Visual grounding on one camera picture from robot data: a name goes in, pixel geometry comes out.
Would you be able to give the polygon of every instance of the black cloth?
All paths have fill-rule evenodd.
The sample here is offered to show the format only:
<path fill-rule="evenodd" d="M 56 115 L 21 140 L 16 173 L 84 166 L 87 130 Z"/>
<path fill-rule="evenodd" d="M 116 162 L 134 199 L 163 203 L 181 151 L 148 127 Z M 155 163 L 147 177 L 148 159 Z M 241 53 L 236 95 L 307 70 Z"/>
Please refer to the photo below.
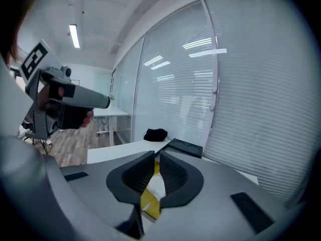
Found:
<path fill-rule="evenodd" d="M 158 130 L 148 129 L 146 131 L 144 139 L 152 142 L 161 142 L 161 141 L 164 141 L 164 139 L 167 137 L 167 134 L 168 134 L 167 131 L 163 129 L 158 129 Z"/>

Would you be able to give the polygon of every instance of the wooden floor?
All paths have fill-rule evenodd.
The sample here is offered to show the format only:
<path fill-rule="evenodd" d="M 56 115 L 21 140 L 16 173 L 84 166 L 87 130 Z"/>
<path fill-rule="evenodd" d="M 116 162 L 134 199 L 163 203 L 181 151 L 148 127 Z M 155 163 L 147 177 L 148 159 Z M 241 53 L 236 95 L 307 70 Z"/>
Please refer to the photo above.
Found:
<path fill-rule="evenodd" d="M 107 125 L 103 125 L 100 120 L 92 120 L 86 128 L 55 132 L 50 137 L 52 145 L 49 155 L 54 156 L 61 167 L 86 164 L 88 149 L 110 146 L 108 133 L 102 134 L 99 137 L 96 135 L 97 131 L 104 130 L 107 130 Z M 114 133 L 114 144 L 116 146 L 122 144 L 116 133 Z M 35 141 L 35 147 L 41 153 L 45 153 L 40 141 Z"/>

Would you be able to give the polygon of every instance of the yellow object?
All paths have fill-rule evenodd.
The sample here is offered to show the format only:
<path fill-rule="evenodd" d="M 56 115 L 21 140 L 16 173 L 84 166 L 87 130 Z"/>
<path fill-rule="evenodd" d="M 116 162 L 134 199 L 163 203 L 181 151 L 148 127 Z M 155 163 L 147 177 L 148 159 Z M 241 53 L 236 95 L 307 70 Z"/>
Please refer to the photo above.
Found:
<path fill-rule="evenodd" d="M 159 162 L 155 161 L 154 174 L 159 173 Z M 140 197 L 140 209 L 143 210 L 150 202 L 148 208 L 145 210 L 151 217 L 157 219 L 159 217 L 159 201 L 146 188 Z"/>

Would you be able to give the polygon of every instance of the white ceiling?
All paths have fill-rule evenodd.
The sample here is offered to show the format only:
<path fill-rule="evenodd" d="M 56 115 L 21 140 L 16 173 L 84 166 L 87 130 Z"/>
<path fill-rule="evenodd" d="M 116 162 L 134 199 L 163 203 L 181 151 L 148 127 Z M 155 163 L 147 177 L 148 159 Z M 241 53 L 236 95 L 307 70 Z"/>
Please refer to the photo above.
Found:
<path fill-rule="evenodd" d="M 64 63 L 112 70 L 124 38 L 158 0 L 35 0 L 24 25 L 43 38 Z M 80 49 L 69 25 L 77 24 Z M 22 36 L 28 31 L 21 31 Z"/>

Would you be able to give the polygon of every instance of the black rectangular slot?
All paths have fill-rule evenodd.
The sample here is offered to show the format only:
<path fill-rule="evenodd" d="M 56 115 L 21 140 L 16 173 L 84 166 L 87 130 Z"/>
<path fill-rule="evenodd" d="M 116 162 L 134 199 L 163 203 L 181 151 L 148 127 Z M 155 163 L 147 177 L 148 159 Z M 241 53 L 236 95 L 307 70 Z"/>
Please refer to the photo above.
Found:
<path fill-rule="evenodd" d="M 80 178 L 83 178 L 86 176 L 88 176 L 88 174 L 86 172 L 82 171 L 82 172 L 77 172 L 74 174 L 69 174 L 64 177 L 65 177 L 66 181 L 71 181 L 71 180 L 80 179 Z"/>
<path fill-rule="evenodd" d="M 237 193 L 231 195 L 231 198 L 256 233 L 273 224 L 271 218 L 246 193 Z"/>

